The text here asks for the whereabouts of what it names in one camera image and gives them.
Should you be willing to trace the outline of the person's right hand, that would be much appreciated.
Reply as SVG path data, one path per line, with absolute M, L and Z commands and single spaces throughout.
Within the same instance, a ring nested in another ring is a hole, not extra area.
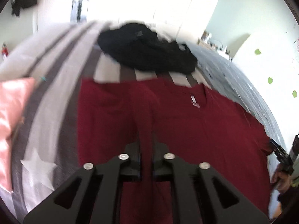
M 291 187 L 290 175 L 283 172 L 283 165 L 279 163 L 271 178 L 271 188 L 277 190 L 280 194 L 286 193 Z

